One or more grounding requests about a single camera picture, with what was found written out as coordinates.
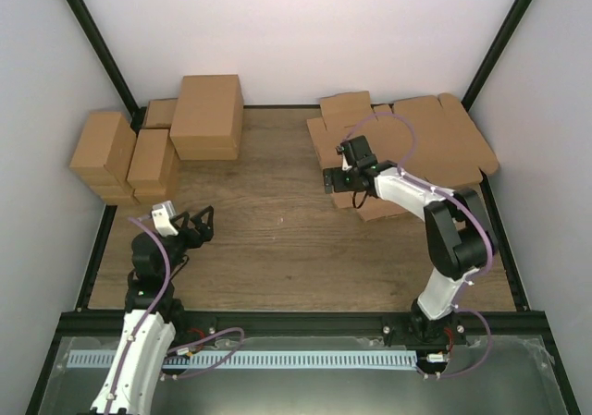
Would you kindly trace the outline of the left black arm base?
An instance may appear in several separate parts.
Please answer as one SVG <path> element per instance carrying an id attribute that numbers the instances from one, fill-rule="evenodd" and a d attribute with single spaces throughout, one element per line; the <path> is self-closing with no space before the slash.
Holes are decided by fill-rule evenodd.
<path id="1" fill-rule="evenodd" d="M 217 329 L 217 318 L 211 312 L 185 311 L 175 314 L 171 322 L 176 330 L 173 347 L 203 339 Z"/>

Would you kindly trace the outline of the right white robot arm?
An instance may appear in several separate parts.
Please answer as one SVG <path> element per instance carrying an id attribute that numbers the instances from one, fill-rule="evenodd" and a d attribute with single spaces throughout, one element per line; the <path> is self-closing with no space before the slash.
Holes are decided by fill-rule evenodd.
<path id="1" fill-rule="evenodd" d="M 416 299 L 411 320 L 413 337 L 424 344 L 444 332 L 443 318 L 455 308 L 457 295 L 488 271 L 498 242 L 479 194 L 472 188 L 448 189 L 430 184 L 393 163 L 364 170 L 332 167 L 323 170 L 327 193 L 362 193 L 399 205 L 425 224 L 433 270 Z"/>

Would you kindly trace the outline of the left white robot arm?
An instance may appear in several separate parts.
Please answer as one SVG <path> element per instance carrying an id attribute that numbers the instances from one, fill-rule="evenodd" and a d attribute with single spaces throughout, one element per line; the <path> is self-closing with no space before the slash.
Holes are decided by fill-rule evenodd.
<path id="1" fill-rule="evenodd" d="M 187 251 L 214 236 L 214 208 L 177 214 L 171 201 L 149 215 L 130 218 L 141 233 L 131 242 L 123 328 L 107 376 L 90 405 L 91 414 L 148 414 L 171 345 L 189 333 L 173 278 L 188 260 Z"/>

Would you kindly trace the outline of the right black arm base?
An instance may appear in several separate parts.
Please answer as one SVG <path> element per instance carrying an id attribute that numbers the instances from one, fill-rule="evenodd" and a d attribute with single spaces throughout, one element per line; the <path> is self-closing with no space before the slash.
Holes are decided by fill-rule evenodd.
<path id="1" fill-rule="evenodd" d="M 386 345 L 401 345 L 409 349 L 444 348 L 465 345 L 466 336 L 457 330 L 459 319 L 449 314 L 431 321 L 421 312 L 387 313 L 380 320 Z"/>

